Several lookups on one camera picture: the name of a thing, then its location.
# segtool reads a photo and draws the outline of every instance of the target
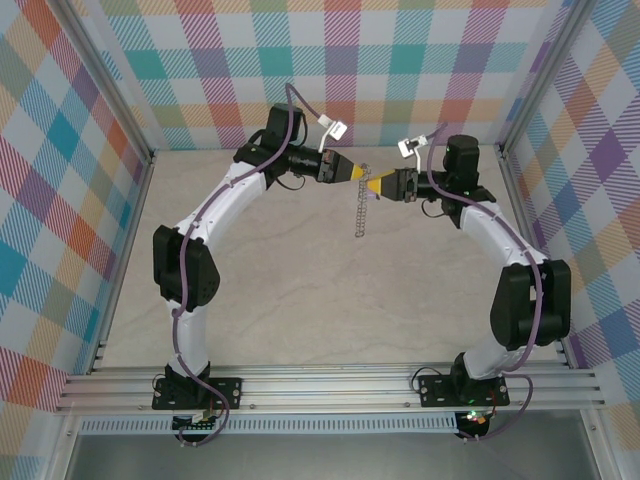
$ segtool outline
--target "black bracket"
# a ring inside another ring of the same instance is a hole
[[[509,392],[504,378],[477,381],[473,391],[463,401],[456,391],[451,375],[421,375],[418,377],[420,405],[433,407],[504,407],[509,405]]]
[[[229,402],[231,410],[240,408],[242,399],[242,379],[236,377],[209,377],[209,367],[198,375],[200,380],[218,390]],[[167,365],[164,378],[158,378],[153,385],[151,402],[153,410],[218,410],[222,400],[194,380],[173,371]]]

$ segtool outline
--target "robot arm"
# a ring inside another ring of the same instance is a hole
[[[294,135],[296,140],[302,110],[294,109]],[[256,166],[272,158],[281,147],[288,121],[288,107],[275,105],[269,114],[267,128],[258,132],[260,144],[249,142],[236,152],[234,163],[224,179],[207,196],[200,206],[174,228],[159,227],[153,238],[154,280],[167,301],[169,311],[180,306],[183,281],[180,275],[179,257],[184,236],[191,230],[185,251],[187,305],[178,318],[177,341],[182,360],[197,376],[208,375],[208,355],[205,343],[207,304],[220,286],[220,274],[213,261],[213,254],[222,235],[244,209],[284,173],[312,176],[321,183],[338,183],[358,179],[363,171],[350,160],[333,150],[306,148],[290,143],[280,157],[266,169],[254,172],[239,182],[231,181],[249,174]],[[333,122],[333,128],[340,122]],[[170,373],[186,377],[187,373],[173,358],[168,367]]]
[[[400,142],[403,156],[414,154],[415,149],[426,144],[420,140],[424,138]],[[535,344],[548,345],[569,333],[571,274],[567,264],[561,260],[550,261],[513,228],[515,233],[512,235],[505,231],[501,224],[507,227],[509,224],[495,198],[478,185],[478,157],[475,138],[455,135],[448,140],[443,161],[445,170],[432,172],[441,190],[471,199],[476,206],[441,196],[429,182],[427,173],[418,168],[395,170],[369,181],[368,185],[377,195],[394,201],[441,200],[443,213],[502,268],[490,314],[492,331],[478,345],[460,354],[452,368],[451,377],[461,400],[470,397],[469,392],[477,382],[500,376],[523,355],[532,330],[535,295],[538,294],[533,288],[532,268],[541,272],[543,289],[542,315]],[[524,251],[530,254],[535,265],[530,265]]]

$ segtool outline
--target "black mounting plate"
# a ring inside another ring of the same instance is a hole
[[[210,377],[207,378],[206,382],[226,397],[231,410],[240,408],[240,400],[242,398],[241,378]],[[155,390],[156,392],[169,391],[168,380],[166,378],[158,378],[155,382]],[[222,409],[222,401],[213,394],[205,396],[199,404],[193,405],[193,397],[183,399],[179,391],[174,391],[173,396],[157,396],[156,393],[151,402],[151,408],[153,410],[208,410],[211,406],[212,396],[214,409]]]
[[[509,405],[509,392],[502,377],[477,382],[474,394],[467,403],[461,402],[456,395],[450,375],[421,375],[418,377],[418,391],[423,407],[492,407],[494,400],[491,392],[497,407]]]

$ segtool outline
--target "small chain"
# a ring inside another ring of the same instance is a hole
[[[366,163],[360,165],[364,174],[358,181],[358,208],[356,210],[356,238],[364,237],[365,222],[367,220],[367,182],[371,175],[371,168]]]

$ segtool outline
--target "beige floor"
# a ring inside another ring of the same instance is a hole
[[[339,150],[374,173],[408,165],[396,148]],[[481,183],[512,219],[493,148],[481,151]],[[160,224],[191,213],[231,156],[160,153],[104,366],[159,366],[170,358],[151,238]],[[441,158],[438,152],[438,166]],[[366,235],[356,239],[356,195],[355,182],[311,180],[299,192],[274,185],[232,225],[214,253],[222,285],[209,307],[213,364],[452,361],[489,332],[500,269],[479,247],[449,219],[423,216],[419,203],[384,199],[369,202]],[[552,359],[555,351],[533,358]]]

